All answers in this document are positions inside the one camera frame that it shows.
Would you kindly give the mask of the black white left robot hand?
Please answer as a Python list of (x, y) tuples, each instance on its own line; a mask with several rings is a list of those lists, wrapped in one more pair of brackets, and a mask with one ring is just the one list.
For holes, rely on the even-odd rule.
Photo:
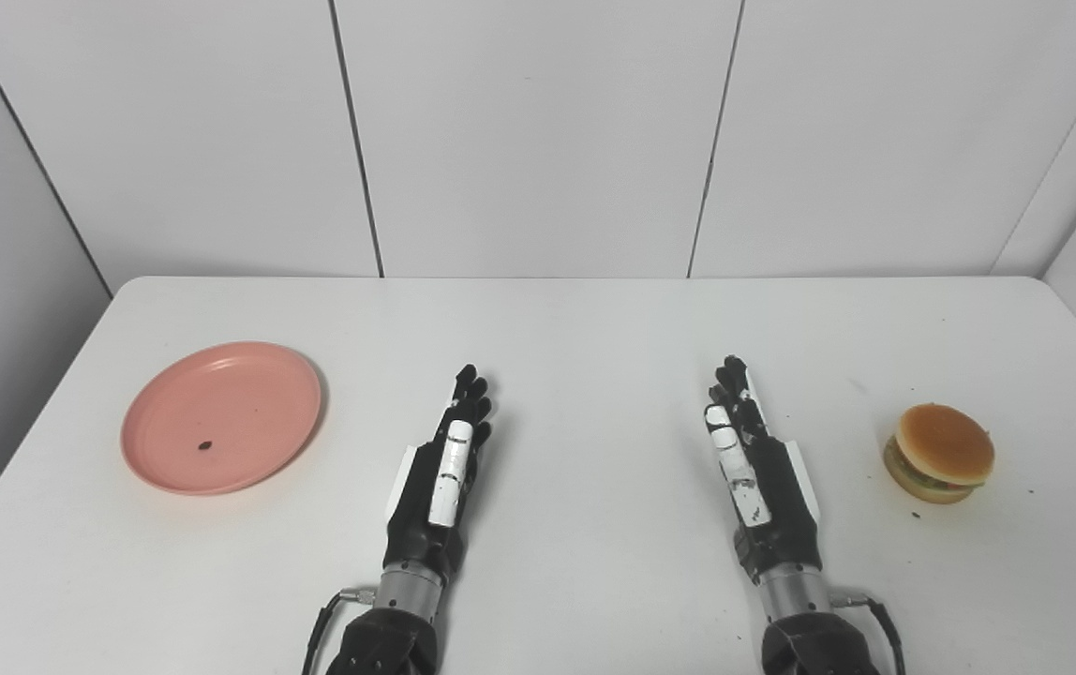
[(415, 448), (396, 507), (388, 518), (384, 567), (415, 565), (448, 583), (464, 562), (462, 534), (481, 449), (492, 432), (489, 383), (475, 364), (456, 375), (431, 441)]

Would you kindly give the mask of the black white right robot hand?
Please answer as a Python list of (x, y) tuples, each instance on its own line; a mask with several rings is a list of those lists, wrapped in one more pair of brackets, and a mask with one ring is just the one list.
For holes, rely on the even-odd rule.
[(739, 518), (740, 567), (753, 583), (783, 565), (821, 571), (819, 525), (799, 480), (799, 458), (767, 427), (742, 358), (723, 360), (709, 395), (704, 424)]

